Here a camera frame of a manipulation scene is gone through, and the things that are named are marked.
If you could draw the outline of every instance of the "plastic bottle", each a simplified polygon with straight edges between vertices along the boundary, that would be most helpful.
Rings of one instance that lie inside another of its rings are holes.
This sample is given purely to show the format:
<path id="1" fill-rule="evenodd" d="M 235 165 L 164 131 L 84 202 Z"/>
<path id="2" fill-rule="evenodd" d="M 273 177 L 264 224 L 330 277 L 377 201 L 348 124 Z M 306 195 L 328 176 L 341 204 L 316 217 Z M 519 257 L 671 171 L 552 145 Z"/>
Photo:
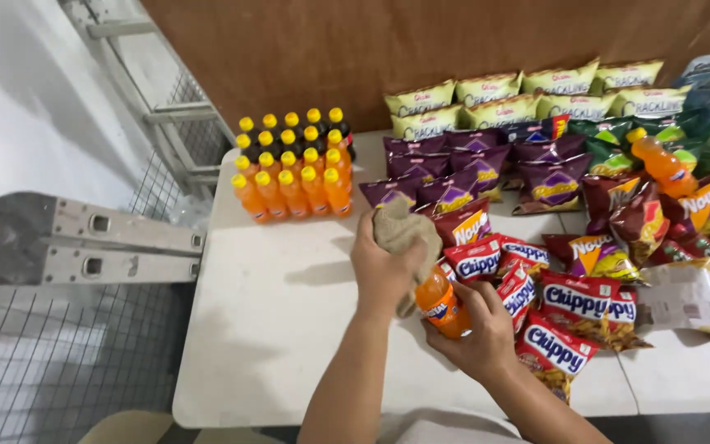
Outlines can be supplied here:
<path id="1" fill-rule="evenodd" d="M 271 180 L 270 175 L 264 171 L 256 173 L 256 189 L 264 199 L 265 206 L 270 211 L 271 217 L 275 219 L 285 219 L 290 216 L 286 209 L 284 197 L 279 191 L 279 183 Z"/>
<path id="2" fill-rule="evenodd" d="M 275 114 L 266 114 L 262 117 L 262 125 L 264 125 L 264 130 L 269 131 L 273 140 L 281 139 L 281 132 L 284 130 L 283 126 L 279 125 L 279 120 L 275 117 Z"/>
<path id="3" fill-rule="evenodd" d="M 352 159 L 350 159 L 350 153 L 347 151 L 347 144 L 341 139 L 341 131 L 338 129 L 331 129 L 330 132 L 327 133 L 327 149 L 330 150 L 333 148 L 341 151 L 341 157 L 344 158 L 344 161 L 350 166 L 350 169 L 352 169 Z"/>
<path id="4" fill-rule="evenodd" d="M 300 177 L 295 180 L 291 171 L 281 171 L 279 174 L 279 190 L 286 198 L 286 206 L 289 207 L 292 217 L 302 219 L 309 216 L 309 200 L 300 182 Z"/>
<path id="5" fill-rule="evenodd" d="M 295 153 L 286 151 L 281 155 L 281 169 L 283 171 L 290 171 L 293 177 L 300 178 L 301 171 L 303 170 L 303 162 L 295 157 Z"/>
<path id="6" fill-rule="evenodd" d="M 344 112 L 341 108 L 331 108 L 327 116 L 330 118 L 330 129 L 341 131 L 341 137 L 347 144 L 347 152 L 350 154 L 350 162 L 354 162 L 357 154 L 355 153 L 355 145 L 353 145 L 353 133 L 350 124 L 344 120 Z"/>
<path id="7" fill-rule="evenodd" d="M 692 173 L 678 157 L 665 151 L 656 137 L 648 136 L 645 128 L 632 129 L 626 140 L 632 144 L 632 154 L 645 162 L 645 170 L 659 184 L 659 190 L 675 199 L 695 192 L 697 180 Z"/>
<path id="8" fill-rule="evenodd" d="M 347 217 L 352 211 L 350 192 L 347 191 L 346 184 L 339 177 L 339 172 L 335 168 L 325 170 L 325 195 L 330 203 L 330 211 L 336 216 Z"/>
<path id="9" fill-rule="evenodd" d="M 271 153 L 262 153 L 259 156 L 259 166 L 260 169 L 270 175 L 274 181 L 279 180 L 279 173 L 281 172 L 281 164 L 276 162 L 275 158 Z"/>
<path id="10" fill-rule="evenodd" d="M 313 166 L 303 168 L 301 177 L 303 179 L 301 186 L 303 190 L 305 190 L 306 196 L 309 198 L 311 212 L 317 216 L 328 214 L 327 196 L 325 195 L 325 188 L 322 185 L 322 177 L 316 174 L 316 170 Z"/>
<path id="11" fill-rule="evenodd" d="M 254 121 L 251 120 L 251 117 L 243 117 L 240 119 L 240 130 L 253 141 L 259 137 L 259 128 L 254 127 Z"/>
<path id="12" fill-rule="evenodd" d="M 288 130 L 291 130 L 295 134 L 295 139 L 303 140 L 303 127 L 301 126 L 301 118 L 298 117 L 296 112 L 288 112 L 284 116 L 284 124 Z"/>
<path id="13" fill-rule="evenodd" d="M 275 142 L 273 135 L 268 131 L 259 133 L 259 144 L 262 146 L 262 153 L 271 153 L 273 159 L 280 159 L 283 149 Z"/>
<path id="14" fill-rule="evenodd" d="M 439 266 L 434 266 L 431 276 L 415 288 L 415 303 L 446 338 L 458 339 L 469 332 L 467 307 L 454 294 L 454 287 Z"/>
<path id="15" fill-rule="evenodd" d="M 281 142 L 284 144 L 283 152 L 291 152 L 295 155 L 295 159 L 301 159 L 303 157 L 303 151 L 305 148 L 303 144 L 295 137 L 290 129 L 284 129 L 281 133 Z"/>
<path id="16" fill-rule="evenodd" d="M 251 144 L 251 137 L 247 134 L 240 134 L 236 139 L 237 146 L 240 147 L 240 153 L 248 157 L 252 164 L 259 163 L 259 155 L 262 154 L 262 149 Z"/>
<path id="17" fill-rule="evenodd" d="M 313 126 L 306 126 L 303 131 L 303 138 L 305 139 L 306 148 L 314 148 L 320 156 L 324 156 L 327 151 L 327 146 L 325 142 L 320 139 L 320 133 Z"/>
<path id="18" fill-rule="evenodd" d="M 234 196 L 240 200 L 241 205 L 245 211 L 249 212 L 254 222 L 264 224 L 270 220 L 270 212 L 253 183 L 245 176 L 238 174 L 232 177 L 232 186 L 234 187 Z"/>
<path id="19" fill-rule="evenodd" d="M 342 182 L 346 184 L 347 191 L 352 189 L 352 182 L 350 177 L 351 167 L 347 164 L 346 159 L 341 156 L 341 150 L 338 148 L 330 148 L 327 153 L 325 153 L 325 168 L 335 168 L 339 172 L 339 177 L 341 177 Z"/>
<path id="20" fill-rule="evenodd" d="M 314 167 L 316 175 L 322 177 L 325 172 L 325 158 L 321 157 L 314 148 L 306 148 L 303 151 L 303 166 Z"/>
<path id="21" fill-rule="evenodd" d="M 306 113 L 306 118 L 309 120 L 309 125 L 316 128 L 316 131 L 319 133 L 321 138 L 327 137 L 327 132 L 330 129 L 330 126 L 327 125 L 327 122 L 322 120 L 320 110 L 311 108 L 309 112 Z"/>
<path id="22" fill-rule="evenodd" d="M 249 181 L 253 182 L 254 176 L 259 172 L 259 164 L 252 164 L 248 157 L 237 156 L 234 159 L 234 167 L 237 172 L 245 176 Z"/>

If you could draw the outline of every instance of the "wooden wall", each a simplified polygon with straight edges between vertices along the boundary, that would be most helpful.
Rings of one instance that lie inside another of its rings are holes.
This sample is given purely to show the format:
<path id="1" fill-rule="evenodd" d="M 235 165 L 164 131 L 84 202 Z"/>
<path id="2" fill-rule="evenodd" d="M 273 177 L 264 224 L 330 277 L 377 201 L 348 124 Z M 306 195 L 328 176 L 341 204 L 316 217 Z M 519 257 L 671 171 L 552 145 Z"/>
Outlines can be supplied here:
<path id="1" fill-rule="evenodd" d="M 451 77 L 710 53 L 710 0 L 142 0 L 224 119 L 340 106 L 390 127 L 383 93 Z"/>

